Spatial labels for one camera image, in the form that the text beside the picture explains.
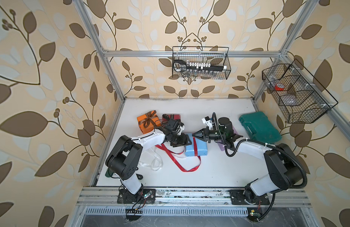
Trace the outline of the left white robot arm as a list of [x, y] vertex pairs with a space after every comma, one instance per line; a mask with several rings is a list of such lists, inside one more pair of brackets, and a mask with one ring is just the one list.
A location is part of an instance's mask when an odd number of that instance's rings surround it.
[[156, 127], [152, 132], [139, 137], [121, 136], [105, 161], [108, 169], [115, 173], [125, 189], [132, 195], [143, 190], [143, 184], [135, 174], [142, 151], [169, 142], [172, 147], [190, 145], [189, 136], [183, 133], [185, 126], [176, 121]]

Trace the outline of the purple gift box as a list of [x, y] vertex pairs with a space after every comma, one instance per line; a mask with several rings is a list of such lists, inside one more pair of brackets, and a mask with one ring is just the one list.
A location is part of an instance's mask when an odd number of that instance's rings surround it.
[[242, 135], [238, 135], [236, 129], [232, 126], [232, 129], [229, 127], [221, 126], [220, 127], [221, 135], [223, 136], [224, 142], [227, 144], [227, 150], [235, 150], [235, 141], [239, 138], [242, 138]]

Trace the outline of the white satin ribbon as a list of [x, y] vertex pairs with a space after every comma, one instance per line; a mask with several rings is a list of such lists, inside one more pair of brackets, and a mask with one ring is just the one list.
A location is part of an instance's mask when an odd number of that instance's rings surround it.
[[163, 160], [154, 148], [142, 152], [138, 166], [158, 171], [163, 167]]

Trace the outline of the blue gift box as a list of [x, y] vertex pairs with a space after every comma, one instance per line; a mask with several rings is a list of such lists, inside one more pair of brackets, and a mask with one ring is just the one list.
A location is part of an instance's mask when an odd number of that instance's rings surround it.
[[207, 156], [208, 155], [207, 142], [193, 137], [191, 133], [187, 133], [187, 135], [189, 136], [189, 139], [192, 142], [192, 144], [185, 146], [185, 156], [187, 157]]

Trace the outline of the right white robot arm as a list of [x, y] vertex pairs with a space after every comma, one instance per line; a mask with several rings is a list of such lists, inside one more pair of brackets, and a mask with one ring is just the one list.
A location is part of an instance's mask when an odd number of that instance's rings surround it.
[[231, 121], [222, 117], [217, 119], [202, 119], [205, 128], [194, 132], [192, 136], [204, 142], [216, 142], [224, 148], [228, 157], [237, 153], [245, 153], [263, 160], [267, 173], [245, 186], [243, 196], [247, 200], [261, 197], [268, 193], [278, 193], [290, 188], [304, 188], [307, 183], [307, 173], [288, 145], [270, 145], [265, 142], [244, 138], [234, 132]]

